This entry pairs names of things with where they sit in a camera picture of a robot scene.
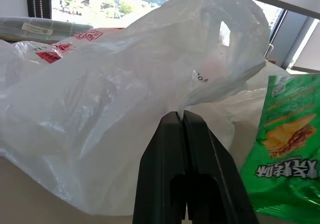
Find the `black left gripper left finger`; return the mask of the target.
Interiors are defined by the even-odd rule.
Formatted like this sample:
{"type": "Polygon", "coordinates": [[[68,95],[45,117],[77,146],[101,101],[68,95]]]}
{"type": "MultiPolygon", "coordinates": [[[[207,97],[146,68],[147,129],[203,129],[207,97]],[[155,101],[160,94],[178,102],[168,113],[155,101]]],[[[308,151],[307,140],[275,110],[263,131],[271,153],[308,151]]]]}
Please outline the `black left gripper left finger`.
{"type": "Polygon", "coordinates": [[[186,214],[184,131],[176,112],[164,115],[138,171],[132,224],[182,224],[186,214]]]}

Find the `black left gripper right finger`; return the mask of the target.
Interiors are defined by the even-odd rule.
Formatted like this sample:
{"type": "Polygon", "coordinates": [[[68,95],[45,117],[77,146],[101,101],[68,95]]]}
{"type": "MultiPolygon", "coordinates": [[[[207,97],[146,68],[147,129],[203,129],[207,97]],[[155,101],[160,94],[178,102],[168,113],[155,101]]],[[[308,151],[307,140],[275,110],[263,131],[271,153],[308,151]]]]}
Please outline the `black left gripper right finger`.
{"type": "Polygon", "coordinates": [[[187,146],[192,224],[259,224],[231,154],[204,119],[185,111],[183,128],[187,146]]]}

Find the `white translucent plastic bag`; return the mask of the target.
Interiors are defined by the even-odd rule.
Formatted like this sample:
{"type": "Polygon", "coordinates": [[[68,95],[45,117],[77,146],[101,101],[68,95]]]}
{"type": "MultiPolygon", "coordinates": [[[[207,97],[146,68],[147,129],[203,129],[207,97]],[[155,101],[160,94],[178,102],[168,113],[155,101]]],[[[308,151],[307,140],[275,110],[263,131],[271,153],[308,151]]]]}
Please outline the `white translucent plastic bag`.
{"type": "Polygon", "coordinates": [[[0,155],[88,214],[132,215],[161,117],[244,90],[268,35],[253,0],[169,0],[0,90],[0,155]]]}

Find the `green chips snack bag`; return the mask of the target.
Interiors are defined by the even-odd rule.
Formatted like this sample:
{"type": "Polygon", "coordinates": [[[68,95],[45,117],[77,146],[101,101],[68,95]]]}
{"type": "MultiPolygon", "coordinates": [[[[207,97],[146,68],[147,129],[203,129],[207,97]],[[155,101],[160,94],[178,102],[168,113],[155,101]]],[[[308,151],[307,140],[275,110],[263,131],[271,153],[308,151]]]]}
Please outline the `green chips snack bag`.
{"type": "Polygon", "coordinates": [[[242,181],[257,212],[320,224],[320,74],[272,75],[267,86],[242,181]]]}

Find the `red printed white plastic bag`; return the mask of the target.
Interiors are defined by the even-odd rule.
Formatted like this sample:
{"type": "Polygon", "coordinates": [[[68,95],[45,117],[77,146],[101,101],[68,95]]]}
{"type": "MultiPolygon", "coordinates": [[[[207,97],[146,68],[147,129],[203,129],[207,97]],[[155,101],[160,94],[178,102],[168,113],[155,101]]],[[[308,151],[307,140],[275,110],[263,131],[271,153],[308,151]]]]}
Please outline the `red printed white plastic bag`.
{"type": "Polygon", "coordinates": [[[35,41],[9,43],[0,40],[0,90],[9,88],[81,46],[100,41],[118,30],[120,28],[95,28],[54,44],[35,41]]]}

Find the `grey window pillar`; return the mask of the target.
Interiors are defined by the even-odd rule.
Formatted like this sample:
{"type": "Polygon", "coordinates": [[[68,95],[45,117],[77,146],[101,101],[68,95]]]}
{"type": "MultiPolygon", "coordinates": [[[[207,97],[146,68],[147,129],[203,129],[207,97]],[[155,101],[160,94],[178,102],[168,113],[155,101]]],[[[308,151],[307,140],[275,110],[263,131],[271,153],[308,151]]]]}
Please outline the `grey window pillar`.
{"type": "Polygon", "coordinates": [[[267,57],[282,69],[288,69],[318,22],[316,18],[284,10],[272,34],[272,50],[267,57]]]}

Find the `green checked folded cloth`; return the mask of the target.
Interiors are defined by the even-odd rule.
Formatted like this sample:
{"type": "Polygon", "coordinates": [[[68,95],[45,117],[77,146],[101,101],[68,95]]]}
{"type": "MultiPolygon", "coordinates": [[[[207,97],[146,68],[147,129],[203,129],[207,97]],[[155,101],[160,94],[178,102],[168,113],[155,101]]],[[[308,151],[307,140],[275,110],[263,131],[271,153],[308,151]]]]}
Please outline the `green checked folded cloth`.
{"type": "Polygon", "coordinates": [[[0,16],[0,39],[9,42],[36,41],[52,44],[91,29],[91,25],[46,18],[0,16]]]}

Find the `black window blind frame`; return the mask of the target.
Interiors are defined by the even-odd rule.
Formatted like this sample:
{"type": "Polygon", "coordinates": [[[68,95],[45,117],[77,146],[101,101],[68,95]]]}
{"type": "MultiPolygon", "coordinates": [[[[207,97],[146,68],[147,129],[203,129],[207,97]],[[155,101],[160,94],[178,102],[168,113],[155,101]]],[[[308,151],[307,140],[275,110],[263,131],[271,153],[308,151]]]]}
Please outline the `black window blind frame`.
{"type": "Polygon", "coordinates": [[[27,9],[29,17],[46,19],[52,17],[51,0],[27,0],[27,9]]]}

